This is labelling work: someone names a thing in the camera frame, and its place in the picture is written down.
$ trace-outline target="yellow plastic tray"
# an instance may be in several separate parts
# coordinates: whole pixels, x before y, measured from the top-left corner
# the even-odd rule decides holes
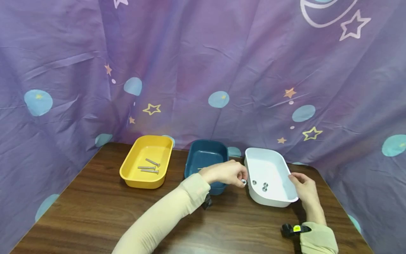
[[[166,170],[172,153],[173,141],[169,137],[146,135],[139,137],[120,168],[120,176],[133,188],[156,189],[165,181]],[[160,166],[159,173],[142,172],[139,166],[154,167],[148,158]]]

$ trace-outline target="moon print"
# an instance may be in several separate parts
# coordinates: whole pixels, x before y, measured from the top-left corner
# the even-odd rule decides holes
[[[358,0],[353,0],[352,4],[341,14],[339,15],[337,18],[335,18],[334,20],[331,20],[330,22],[324,23],[324,24],[318,24],[316,22],[314,22],[308,15],[307,11],[306,11],[306,7],[309,8],[313,8],[313,9],[325,9],[328,8],[330,6],[332,6],[333,4],[335,4],[338,0],[332,0],[329,3],[326,4],[316,4],[316,3],[311,3],[308,0],[300,0],[300,9],[302,10],[302,14],[303,17],[305,18],[305,20],[313,27],[316,28],[323,28],[326,26],[329,26],[335,22],[337,22],[339,19],[341,19],[342,17],[344,17],[345,14],[347,14],[356,4],[356,2]]]

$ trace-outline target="silver bolt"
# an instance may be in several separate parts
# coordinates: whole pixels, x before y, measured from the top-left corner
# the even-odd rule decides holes
[[[159,163],[156,163],[155,161],[151,161],[150,159],[145,159],[146,161],[148,161],[148,162],[150,162],[150,163],[152,163],[152,164],[154,164],[155,166],[157,166],[157,167],[159,167],[161,164],[159,164]]]
[[[142,172],[159,173],[159,170],[141,169]]]
[[[156,169],[156,167],[138,167],[139,169]]]

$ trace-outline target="beige long-sleeve shirt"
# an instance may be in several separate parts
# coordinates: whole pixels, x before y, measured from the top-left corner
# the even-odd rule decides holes
[[[193,174],[148,209],[121,237],[113,254],[150,254],[176,224],[193,213],[209,193],[208,185],[200,174]],[[323,225],[305,222],[312,231],[302,233],[303,254],[337,254],[333,231]]]

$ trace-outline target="yellow label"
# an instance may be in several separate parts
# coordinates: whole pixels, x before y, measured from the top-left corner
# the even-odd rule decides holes
[[[301,231],[301,228],[299,225],[296,225],[293,227],[293,232],[300,232],[300,231]]]

